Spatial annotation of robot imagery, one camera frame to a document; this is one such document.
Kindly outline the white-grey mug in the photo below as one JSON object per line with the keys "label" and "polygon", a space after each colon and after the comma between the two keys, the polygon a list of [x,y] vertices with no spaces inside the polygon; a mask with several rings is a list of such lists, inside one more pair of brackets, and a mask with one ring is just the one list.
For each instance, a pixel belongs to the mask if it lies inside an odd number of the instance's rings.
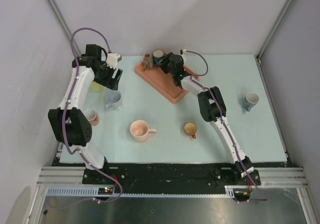
{"label": "white-grey mug", "polygon": [[105,95],[106,110],[120,110],[123,107],[122,94],[118,91],[110,91]]}

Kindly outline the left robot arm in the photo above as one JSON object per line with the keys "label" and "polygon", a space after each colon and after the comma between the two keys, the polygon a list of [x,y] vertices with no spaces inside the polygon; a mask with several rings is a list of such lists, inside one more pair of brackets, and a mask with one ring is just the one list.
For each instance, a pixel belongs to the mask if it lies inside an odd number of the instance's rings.
{"label": "left robot arm", "polygon": [[85,53],[72,61],[72,74],[66,94],[58,108],[48,112],[48,119],[56,140],[63,143],[69,154],[79,153],[88,169],[95,169],[93,177],[107,183],[111,172],[105,168],[105,157],[91,142],[92,126],[82,111],[92,82],[117,90],[122,70],[117,64],[122,56],[107,52],[96,44],[86,45]]}

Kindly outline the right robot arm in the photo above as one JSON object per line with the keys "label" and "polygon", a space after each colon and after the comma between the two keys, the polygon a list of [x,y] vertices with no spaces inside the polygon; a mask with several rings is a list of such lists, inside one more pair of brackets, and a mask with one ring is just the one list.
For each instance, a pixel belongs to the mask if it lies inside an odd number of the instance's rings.
{"label": "right robot arm", "polygon": [[[198,55],[205,63],[206,71],[203,74],[191,74],[186,71],[185,62],[187,53]],[[170,74],[173,83],[180,89],[189,91],[197,97],[199,111],[204,121],[208,122],[216,131],[221,143],[228,154],[231,163],[231,178],[238,185],[249,179],[254,171],[250,158],[238,144],[235,135],[227,119],[227,109],[221,91],[218,87],[206,87],[202,85],[196,76],[205,76],[208,73],[209,65],[206,59],[195,51],[182,49],[179,54],[172,52],[164,55],[158,62],[158,66],[165,74]]]}

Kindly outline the yellow faceted mug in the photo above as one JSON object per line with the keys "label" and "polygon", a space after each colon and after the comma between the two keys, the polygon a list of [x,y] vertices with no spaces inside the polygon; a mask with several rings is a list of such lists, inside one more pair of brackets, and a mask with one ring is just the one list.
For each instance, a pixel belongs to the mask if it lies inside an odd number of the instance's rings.
{"label": "yellow faceted mug", "polygon": [[90,84],[90,89],[96,93],[103,91],[103,87],[94,81]]}

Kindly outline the dark blue mug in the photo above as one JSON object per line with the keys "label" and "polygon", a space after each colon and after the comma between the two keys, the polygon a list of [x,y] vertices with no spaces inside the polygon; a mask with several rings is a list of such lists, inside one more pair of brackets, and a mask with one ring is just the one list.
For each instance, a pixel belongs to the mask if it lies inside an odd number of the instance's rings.
{"label": "dark blue mug", "polygon": [[155,66],[159,66],[161,60],[164,58],[165,56],[165,53],[162,51],[162,50],[155,50],[153,53],[152,53],[152,58],[153,58],[153,62],[155,64]]}

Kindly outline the large peach mug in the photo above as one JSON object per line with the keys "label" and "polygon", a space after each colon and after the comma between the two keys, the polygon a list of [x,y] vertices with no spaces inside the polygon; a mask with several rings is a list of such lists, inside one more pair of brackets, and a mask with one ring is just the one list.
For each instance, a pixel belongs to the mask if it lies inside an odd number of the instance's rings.
{"label": "large peach mug", "polygon": [[150,128],[148,123],[143,120],[134,121],[129,130],[132,138],[139,143],[147,141],[149,137],[157,133],[157,129]]}

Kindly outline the pink mug with handle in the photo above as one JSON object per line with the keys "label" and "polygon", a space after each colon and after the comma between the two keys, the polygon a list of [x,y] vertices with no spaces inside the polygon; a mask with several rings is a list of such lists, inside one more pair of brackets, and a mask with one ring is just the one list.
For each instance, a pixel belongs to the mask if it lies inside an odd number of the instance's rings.
{"label": "pink mug with handle", "polygon": [[100,122],[99,115],[94,109],[85,110],[84,116],[87,118],[87,120],[92,126],[97,126]]}

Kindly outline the small orange mug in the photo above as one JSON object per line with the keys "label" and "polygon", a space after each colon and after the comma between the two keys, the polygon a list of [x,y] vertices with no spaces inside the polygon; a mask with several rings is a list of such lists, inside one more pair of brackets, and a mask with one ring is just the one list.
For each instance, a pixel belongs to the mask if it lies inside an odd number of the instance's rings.
{"label": "small orange mug", "polygon": [[195,123],[193,123],[193,122],[186,123],[183,127],[183,130],[186,135],[192,137],[193,139],[196,138],[196,132],[197,132],[198,128]]}

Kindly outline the grey-blue patterned mug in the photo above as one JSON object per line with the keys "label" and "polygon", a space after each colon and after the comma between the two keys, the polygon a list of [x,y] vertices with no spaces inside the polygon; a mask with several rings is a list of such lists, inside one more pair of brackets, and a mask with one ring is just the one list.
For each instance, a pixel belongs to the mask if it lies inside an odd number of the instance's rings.
{"label": "grey-blue patterned mug", "polygon": [[260,97],[254,92],[248,92],[243,100],[242,106],[247,111],[250,112],[251,109],[258,104]]}

